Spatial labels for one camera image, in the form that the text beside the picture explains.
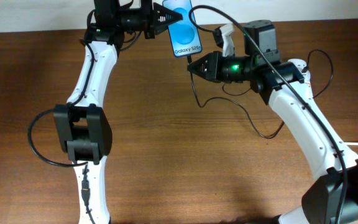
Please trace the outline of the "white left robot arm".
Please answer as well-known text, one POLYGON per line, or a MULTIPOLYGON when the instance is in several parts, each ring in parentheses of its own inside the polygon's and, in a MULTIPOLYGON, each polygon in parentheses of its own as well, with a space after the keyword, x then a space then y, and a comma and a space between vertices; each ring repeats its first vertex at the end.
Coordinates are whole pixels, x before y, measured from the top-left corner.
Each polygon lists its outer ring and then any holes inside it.
POLYGON ((85 60, 75 89, 53 118, 63 152, 78 184, 80 223, 110 223, 105 190, 105 166, 112 148, 112 129, 103 110, 110 74, 117 64, 125 34, 146 39, 181 21, 183 16, 153 1, 129 3, 95 1, 83 37, 85 60))

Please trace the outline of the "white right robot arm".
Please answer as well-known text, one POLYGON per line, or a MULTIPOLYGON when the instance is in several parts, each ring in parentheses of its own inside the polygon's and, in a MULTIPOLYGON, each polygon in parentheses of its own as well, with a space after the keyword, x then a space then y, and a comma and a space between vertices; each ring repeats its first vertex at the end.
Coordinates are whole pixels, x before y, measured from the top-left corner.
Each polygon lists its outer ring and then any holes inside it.
POLYGON ((342 141, 314 101, 308 62, 280 60, 276 33, 268 20, 244 26, 245 55, 234 54, 227 24, 213 30, 219 50, 188 64, 209 82, 250 83, 287 126, 308 161, 314 184, 301 205, 272 223, 351 223, 358 220, 358 155, 342 141))

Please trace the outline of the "blue Galaxy smartphone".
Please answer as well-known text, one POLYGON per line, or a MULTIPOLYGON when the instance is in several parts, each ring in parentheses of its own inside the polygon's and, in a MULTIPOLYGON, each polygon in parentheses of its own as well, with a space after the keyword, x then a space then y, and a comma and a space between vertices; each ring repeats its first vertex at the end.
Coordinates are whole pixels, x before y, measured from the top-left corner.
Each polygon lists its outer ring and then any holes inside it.
POLYGON ((164 0, 162 5, 180 13, 181 21, 169 25, 168 31, 175 57, 185 57, 202 52, 202 45, 197 28, 191 23, 189 11, 192 8, 191 0, 164 0))

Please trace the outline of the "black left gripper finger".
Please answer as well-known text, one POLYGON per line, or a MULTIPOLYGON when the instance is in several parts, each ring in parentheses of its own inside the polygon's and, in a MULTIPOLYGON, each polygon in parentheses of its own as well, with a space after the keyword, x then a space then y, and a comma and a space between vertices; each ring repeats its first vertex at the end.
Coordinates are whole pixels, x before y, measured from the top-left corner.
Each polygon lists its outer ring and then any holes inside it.
POLYGON ((183 16, 179 12, 175 12, 162 6, 159 3, 153 4, 153 19, 157 22, 177 22, 183 19, 183 16))
POLYGON ((172 25, 176 22, 182 21, 183 18, 182 17, 158 17, 156 19, 153 20, 153 28, 154 28, 154 34, 155 35, 159 35, 162 32, 164 32, 165 30, 168 29, 169 25, 172 25))

